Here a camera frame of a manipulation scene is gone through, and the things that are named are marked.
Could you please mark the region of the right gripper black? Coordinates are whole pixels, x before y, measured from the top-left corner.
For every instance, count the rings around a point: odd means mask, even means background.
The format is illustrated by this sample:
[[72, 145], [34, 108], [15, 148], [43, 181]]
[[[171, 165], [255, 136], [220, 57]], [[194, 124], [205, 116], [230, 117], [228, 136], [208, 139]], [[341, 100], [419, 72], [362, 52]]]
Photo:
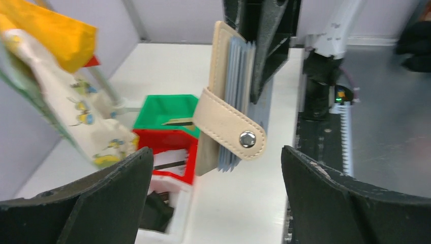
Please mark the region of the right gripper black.
[[287, 60], [297, 35], [302, 1], [223, 1], [225, 22], [243, 37], [256, 37], [250, 101], [257, 104], [269, 79]]

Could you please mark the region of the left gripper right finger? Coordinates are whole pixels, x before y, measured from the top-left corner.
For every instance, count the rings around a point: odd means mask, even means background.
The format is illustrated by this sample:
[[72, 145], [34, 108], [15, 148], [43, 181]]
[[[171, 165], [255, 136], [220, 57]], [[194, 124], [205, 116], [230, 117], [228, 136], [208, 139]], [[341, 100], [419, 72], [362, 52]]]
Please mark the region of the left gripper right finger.
[[284, 146], [293, 243], [430, 243], [430, 199], [361, 182]]

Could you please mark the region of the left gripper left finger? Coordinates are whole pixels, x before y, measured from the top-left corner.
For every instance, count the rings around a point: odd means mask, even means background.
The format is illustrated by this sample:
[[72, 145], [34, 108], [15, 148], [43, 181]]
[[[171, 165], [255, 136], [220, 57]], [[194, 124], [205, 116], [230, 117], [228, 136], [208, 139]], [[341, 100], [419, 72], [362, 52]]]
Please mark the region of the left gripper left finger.
[[153, 169], [144, 147], [29, 199], [1, 202], [1, 243], [134, 243]]

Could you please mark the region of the beige card holder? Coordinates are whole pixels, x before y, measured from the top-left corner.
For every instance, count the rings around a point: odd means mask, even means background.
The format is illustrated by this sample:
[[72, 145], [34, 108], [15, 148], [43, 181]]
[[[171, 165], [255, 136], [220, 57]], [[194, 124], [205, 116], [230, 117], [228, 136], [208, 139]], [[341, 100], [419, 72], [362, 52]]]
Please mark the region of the beige card holder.
[[266, 149], [271, 89], [251, 101], [256, 44], [223, 21], [214, 25], [209, 83], [200, 95], [192, 121], [200, 130], [197, 176], [214, 169], [233, 170], [240, 161], [261, 157]]

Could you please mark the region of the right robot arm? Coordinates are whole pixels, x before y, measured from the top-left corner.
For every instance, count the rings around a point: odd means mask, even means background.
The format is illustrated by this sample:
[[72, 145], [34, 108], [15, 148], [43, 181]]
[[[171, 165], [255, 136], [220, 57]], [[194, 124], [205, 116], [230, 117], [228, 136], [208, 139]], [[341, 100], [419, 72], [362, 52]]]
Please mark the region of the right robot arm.
[[[290, 39], [296, 35], [300, 1], [224, 1], [226, 23], [247, 41], [257, 44], [251, 83], [251, 101], [256, 104], [264, 86], [287, 61]], [[347, 40], [365, 1], [340, 1], [326, 27], [304, 61], [307, 78], [302, 117], [325, 121], [329, 92], [335, 87]]]

